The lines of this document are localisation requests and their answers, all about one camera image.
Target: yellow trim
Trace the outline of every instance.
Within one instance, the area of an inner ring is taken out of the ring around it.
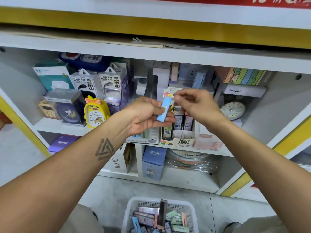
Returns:
[[[0,6],[0,23],[311,49],[311,30]]]
[[[282,139],[274,148],[276,152],[285,156],[293,149],[301,145],[305,140],[311,137],[311,115],[299,124],[291,133]],[[247,183],[251,181],[251,177],[245,172],[238,180],[229,186],[222,196],[231,196]]]
[[[29,127],[22,121],[22,119],[14,112],[14,110],[6,103],[0,96],[0,110],[17,126],[28,139],[44,154],[47,158],[51,155],[47,151],[45,145],[38,139],[38,137],[29,129]]]

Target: clear plastic wrap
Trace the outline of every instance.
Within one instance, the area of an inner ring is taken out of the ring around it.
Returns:
[[[175,149],[167,149],[165,157],[166,166],[213,174],[217,173],[220,161],[218,155]]]

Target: basket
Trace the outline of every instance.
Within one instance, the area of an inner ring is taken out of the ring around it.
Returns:
[[[122,224],[121,233],[130,233],[130,229],[134,227],[132,216],[138,207],[159,208],[161,199],[147,197],[133,197],[129,200]],[[199,233],[197,218],[194,207],[191,203],[180,200],[167,200],[167,212],[176,210],[178,213],[184,212],[187,216],[187,226],[189,233]]]

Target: screw hole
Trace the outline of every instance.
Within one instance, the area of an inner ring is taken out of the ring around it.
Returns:
[[[302,75],[301,75],[301,74],[298,74],[298,75],[295,77],[295,79],[296,79],[296,80],[299,80],[299,79],[301,79],[301,77],[302,77]]]

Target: floor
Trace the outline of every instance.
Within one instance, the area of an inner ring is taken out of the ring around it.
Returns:
[[[43,160],[45,156],[14,125],[2,128],[0,186]],[[93,180],[80,204],[96,212],[105,232],[115,233],[120,232],[127,203],[134,196],[190,202],[195,208],[200,232],[222,233],[228,223],[275,215],[270,205],[262,202],[103,176]]]

